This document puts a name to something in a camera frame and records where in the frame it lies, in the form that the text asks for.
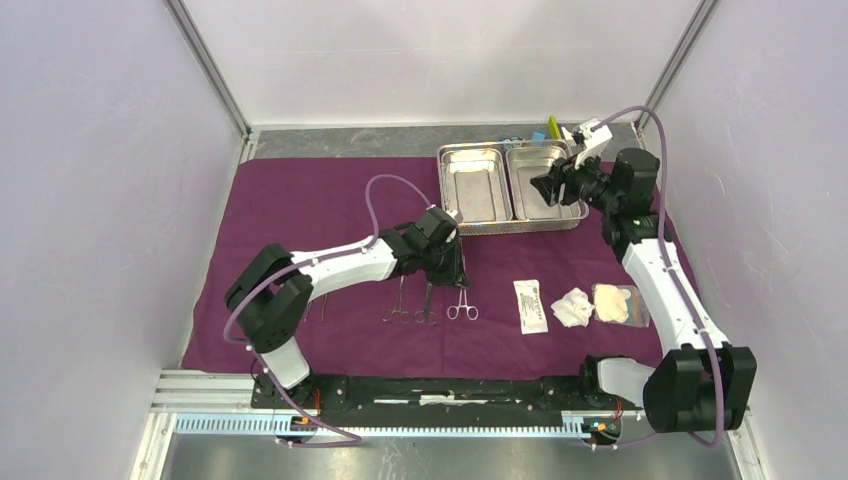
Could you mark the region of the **steel hemostat clamp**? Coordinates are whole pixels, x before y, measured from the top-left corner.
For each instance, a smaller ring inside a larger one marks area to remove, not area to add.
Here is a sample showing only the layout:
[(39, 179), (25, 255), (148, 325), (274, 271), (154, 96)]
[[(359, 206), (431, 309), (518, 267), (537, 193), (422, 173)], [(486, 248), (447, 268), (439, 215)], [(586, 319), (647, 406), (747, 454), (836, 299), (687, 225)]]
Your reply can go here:
[(454, 277), (451, 286), (458, 289), (458, 297), (454, 304), (447, 307), (447, 317), (450, 320), (456, 320), (464, 314), (468, 320), (476, 321), (479, 318), (479, 309), (469, 302), (468, 288), (470, 286), (470, 281), (464, 264), (459, 267), (457, 275)]

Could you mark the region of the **steel surgical scissors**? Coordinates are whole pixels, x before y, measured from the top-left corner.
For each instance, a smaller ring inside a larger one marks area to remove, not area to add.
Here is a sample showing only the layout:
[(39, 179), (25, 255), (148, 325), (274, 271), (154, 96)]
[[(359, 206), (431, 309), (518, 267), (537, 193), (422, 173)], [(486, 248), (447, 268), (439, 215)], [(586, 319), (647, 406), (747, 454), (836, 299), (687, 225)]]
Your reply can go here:
[(414, 321), (418, 324), (435, 325), (438, 320), (438, 315), (432, 309), (434, 286), (428, 282), (425, 291), (425, 300), (423, 307), (414, 314)]

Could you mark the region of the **steel two-compartment tray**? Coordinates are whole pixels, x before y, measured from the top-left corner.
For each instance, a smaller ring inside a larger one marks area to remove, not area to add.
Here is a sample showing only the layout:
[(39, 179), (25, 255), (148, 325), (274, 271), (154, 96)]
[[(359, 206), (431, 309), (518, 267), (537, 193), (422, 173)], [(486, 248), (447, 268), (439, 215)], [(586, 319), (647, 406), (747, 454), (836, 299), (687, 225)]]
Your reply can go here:
[(581, 201), (550, 207), (530, 183), (568, 153), (564, 142), (551, 139), (512, 147), (501, 141), (443, 145), (436, 155), (442, 208), (460, 214), (463, 236), (574, 229), (589, 207)]

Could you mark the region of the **steel needle holder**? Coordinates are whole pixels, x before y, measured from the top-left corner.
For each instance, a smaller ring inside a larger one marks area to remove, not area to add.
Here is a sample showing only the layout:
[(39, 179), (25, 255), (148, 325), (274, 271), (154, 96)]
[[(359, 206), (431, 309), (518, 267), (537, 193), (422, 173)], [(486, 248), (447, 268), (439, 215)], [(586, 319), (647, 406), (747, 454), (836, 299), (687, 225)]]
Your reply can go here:
[(404, 288), (405, 276), (400, 276), (395, 303), (390, 308), (383, 311), (383, 315), (381, 317), (383, 322), (397, 321), (400, 324), (407, 324), (410, 322), (410, 314), (403, 306)]

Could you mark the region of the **maroon cloth wrap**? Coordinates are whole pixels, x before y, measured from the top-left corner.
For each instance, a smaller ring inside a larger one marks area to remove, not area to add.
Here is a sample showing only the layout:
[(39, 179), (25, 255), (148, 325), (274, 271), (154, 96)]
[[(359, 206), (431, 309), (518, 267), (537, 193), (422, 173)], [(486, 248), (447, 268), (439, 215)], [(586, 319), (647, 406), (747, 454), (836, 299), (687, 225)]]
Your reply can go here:
[[(288, 251), (315, 251), (363, 239), (421, 217), (440, 190), (433, 158), (254, 159), (234, 177), (204, 289), (194, 310), (194, 333), (182, 360), (186, 369), (246, 373), (252, 356), (227, 343), (224, 297), (259, 251), (279, 244)], [(591, 213), (572, 230), (466, 238), (470, 303), (479, 318), (450, 320), (454, 288), (433, 291), (435, 325), (418, 324), (426, 280), (405, 279), (403, 306), (410, 322), (383, 322), (395, 303), (398, 281), (358, 284), (322, 301), (296, 332), (313, 372), (348, 376), (534, 380), (574, 375), (589, 356), (623, 355), (656, 366), (663, 353), (653, 327), (591, 321), (564, 327), (550, 318), (547, 333), (523, 335), (516, 280), (538, 280), (550, 306), (573, 288), (627, 285), (629, 276)]]

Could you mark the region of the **green suture packet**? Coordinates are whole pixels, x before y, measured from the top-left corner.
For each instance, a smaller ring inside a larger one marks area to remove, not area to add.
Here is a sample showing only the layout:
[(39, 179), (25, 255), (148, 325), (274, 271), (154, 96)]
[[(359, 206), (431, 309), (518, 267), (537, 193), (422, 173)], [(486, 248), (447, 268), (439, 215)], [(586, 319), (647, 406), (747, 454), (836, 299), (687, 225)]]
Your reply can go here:
[(517, 297), (521, 333), (547, 333), (549, 329), (541, 301), (539, 281), (516, 280), (513, 282), (513, 288)]

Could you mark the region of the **white gauze packet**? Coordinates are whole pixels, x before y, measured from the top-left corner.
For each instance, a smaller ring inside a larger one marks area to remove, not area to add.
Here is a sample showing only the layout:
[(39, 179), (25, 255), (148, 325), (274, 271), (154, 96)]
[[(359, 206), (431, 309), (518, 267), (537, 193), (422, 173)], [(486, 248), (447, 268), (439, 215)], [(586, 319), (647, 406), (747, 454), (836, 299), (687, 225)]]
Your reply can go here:
[(566, 328), (586, 327), (594, 305), (586, 292), (574, 288), (551, 305), (555, 318)]

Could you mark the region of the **white gauze pad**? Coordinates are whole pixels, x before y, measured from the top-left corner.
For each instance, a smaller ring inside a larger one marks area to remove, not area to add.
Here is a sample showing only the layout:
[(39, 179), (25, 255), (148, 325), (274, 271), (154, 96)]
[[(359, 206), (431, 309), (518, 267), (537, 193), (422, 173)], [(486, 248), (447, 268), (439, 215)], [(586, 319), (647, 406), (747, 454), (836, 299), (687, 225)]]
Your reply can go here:
[(651, 316), (641, 292), (632, 285), (595, 284), (593, 319), (602, 323), (647, 328)]

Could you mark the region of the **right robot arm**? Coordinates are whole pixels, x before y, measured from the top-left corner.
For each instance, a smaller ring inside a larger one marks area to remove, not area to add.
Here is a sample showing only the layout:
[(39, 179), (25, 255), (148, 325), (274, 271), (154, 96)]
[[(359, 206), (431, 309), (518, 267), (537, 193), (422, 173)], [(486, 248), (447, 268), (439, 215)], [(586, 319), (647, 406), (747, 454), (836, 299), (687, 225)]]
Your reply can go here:
[(664, 170), (652, 153), (625, 148), (611, 171), (597, 157), (559, 157), (530, 183), (550, 206), (582, 201), (601, 213), (604, 241), (641, 294), (663, 352), (655, 367), (623, 356), (587, 357), (580, 400), (602, 408), (618, 396), (642, 408), (657, 433), (720, 436), (743, 422), (757, 361), (720, 331), (685, 275), (665, 210), (654, 206)]

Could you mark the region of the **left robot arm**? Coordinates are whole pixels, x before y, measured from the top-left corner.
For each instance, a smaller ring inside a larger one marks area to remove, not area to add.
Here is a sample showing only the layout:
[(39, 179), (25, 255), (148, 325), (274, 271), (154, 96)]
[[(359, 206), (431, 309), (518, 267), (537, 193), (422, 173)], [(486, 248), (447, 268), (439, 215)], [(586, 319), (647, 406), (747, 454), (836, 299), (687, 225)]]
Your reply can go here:
[(264, 247), (224, 297), (226, 328), (239, 325), (275, 392), (290, 407), (314, 394), (310, 367), (295, 339), (308, 304), (360, 283), (417, 272), (435, 286), (466, 287), (460, 246), (460, 212), (432, 206), (419, 220), (384, 229), (352, 244), (314, 252)]

